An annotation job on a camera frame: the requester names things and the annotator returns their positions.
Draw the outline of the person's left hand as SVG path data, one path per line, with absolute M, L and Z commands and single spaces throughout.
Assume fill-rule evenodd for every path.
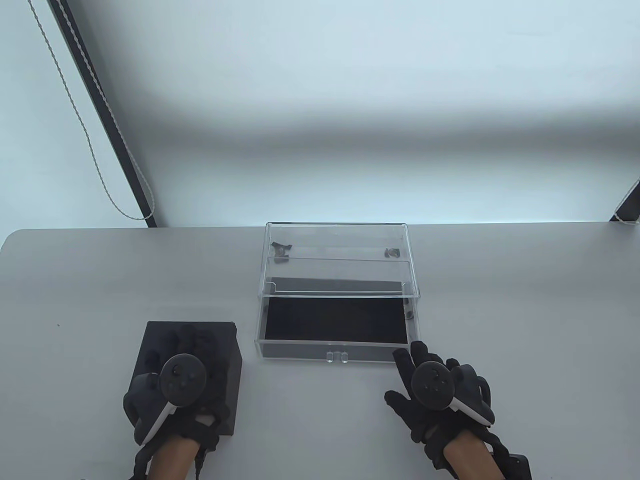
M 226 421 L 227 366 L 218 356 L 215 336 L 192 325 L 173 329 L 147 350 L 143 370 L 123 396 L 126 417 L 138 446 L 167 435 L 194 434 Z

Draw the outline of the person's right hand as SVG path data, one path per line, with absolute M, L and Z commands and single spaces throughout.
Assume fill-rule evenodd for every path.
M 460 480 L 507 478 L 510 453 L 489 431 L 490 389 L 470 365 L 443 361 L 421 341 L 393 352 L 407 395 L 389 390 L 386 404 L 410 430 L 435 469 Z

